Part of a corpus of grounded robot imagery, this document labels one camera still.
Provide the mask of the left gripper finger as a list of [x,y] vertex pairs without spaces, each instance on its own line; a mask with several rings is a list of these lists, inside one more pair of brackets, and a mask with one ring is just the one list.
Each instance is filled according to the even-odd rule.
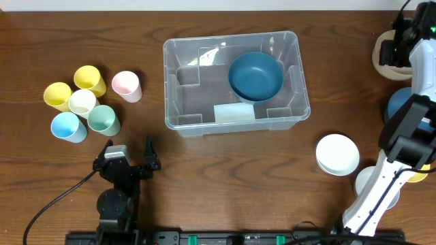
[[147,135],[146,137],[144,158],[146,159],[147,163],[151,166],[151,169],[153,171],[161,170],[161,161],[159,160],[159,157],[157,156],[157,153],[153,148],[152,139],[150,135]]
[[108,140],[103,148],[103,150],[98,154],[93,162],[93,171],[100,172],[105,164],[105,152],[109,146],[113,146],[113,141]]

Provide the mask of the beige bowl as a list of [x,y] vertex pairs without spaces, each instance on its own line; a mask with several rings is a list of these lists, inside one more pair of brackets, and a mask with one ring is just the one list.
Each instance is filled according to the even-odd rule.
[[381,44],[384,40],[393,40],[394,39],[395,30],[386,31],[381,34],[375,43],[373,52],[372,52],[372,62],[376,71],[382,75],[383,77],[390,80],[408,80],[412,78],[412,70],[410,67],[395,67],[395,66],[387,66],[379,64],[379,55],[381,50]]

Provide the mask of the blue bowl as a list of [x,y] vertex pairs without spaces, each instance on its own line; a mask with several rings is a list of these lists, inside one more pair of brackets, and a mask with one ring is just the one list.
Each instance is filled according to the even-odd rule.
[[228,82],[242,102],[257,105],[279,94],[284,84],[284,72],[280,63],[268,54],[247,52],[230,65]]
[[[395,92],[388,101],[388,105],[384,110],[384,123],[387,123],[393,115],[401,108],[401,106],[410,98],[411,87],[401,88]],[[428,132],[434,132],[435,128],[429,122],[422,120],[418,128]]]

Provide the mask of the white small bowl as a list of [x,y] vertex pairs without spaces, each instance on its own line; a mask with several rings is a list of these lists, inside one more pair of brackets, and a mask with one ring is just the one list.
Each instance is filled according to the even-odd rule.
[[334,176],[351,174],[360,162],[357,145],[347,136],[330,134],[324,136],[315,148],[319,167]]

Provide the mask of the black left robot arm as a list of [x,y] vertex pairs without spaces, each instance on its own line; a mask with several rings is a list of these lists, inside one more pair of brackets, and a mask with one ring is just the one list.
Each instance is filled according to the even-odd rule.
[[138,220],[140,181],[153,177],[161,162],[153,149],[151,137],[146,137],[143,165],[131,165],[126,145],[114,145],[108,140],[93,162],[93,170],[114,185],[97,200],[99,227],[106,231],[130,231]]

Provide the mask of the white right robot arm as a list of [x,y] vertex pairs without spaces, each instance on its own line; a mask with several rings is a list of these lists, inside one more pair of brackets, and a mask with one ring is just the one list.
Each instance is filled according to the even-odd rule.
[[396,193],[435,160],[435,132],[419,129],[424,119],[435,126],[435,2],[420,3],[413,18],[399,13],[392,28],[394,38],[381,43],[379,64],[411,68],[411,96],[385,123],[375,170],[343,214],[339,234],[374,236]]

